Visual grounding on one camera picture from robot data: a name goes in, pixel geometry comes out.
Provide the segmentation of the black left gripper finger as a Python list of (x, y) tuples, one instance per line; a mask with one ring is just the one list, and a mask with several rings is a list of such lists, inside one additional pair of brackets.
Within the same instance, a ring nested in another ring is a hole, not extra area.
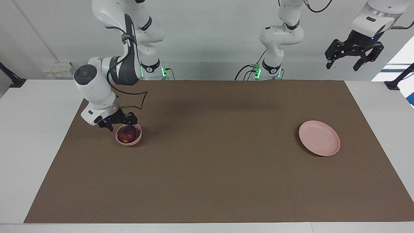
[(361, 47), (359, 55), (360, 58), (354, 65), (354, 71), (358, 71), (362, 65), (368, 62), (374, 62), (383, 51), (384, 45), (382, 43), (376, 43), (371, 47)]
[(333, 63), (337, 59), (341, 59), (347, 55), (346, 41), (340, 41), (338, 39), (333, 40), (330, 46), (325, 51), (325, 57), (327, 59), (326, 68), (330, 69), (333, 66)]

